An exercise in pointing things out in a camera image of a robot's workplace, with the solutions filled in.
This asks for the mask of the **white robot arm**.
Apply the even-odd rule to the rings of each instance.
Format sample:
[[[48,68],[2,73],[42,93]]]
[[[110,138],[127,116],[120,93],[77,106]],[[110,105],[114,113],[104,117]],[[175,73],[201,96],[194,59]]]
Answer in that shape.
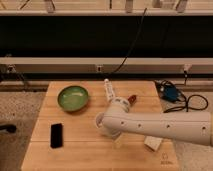
[[[121,132],[173,139],[213,147],[213,115],[210,112],[130,113],[127,99],[114,98],[102,124],[111,134]]]

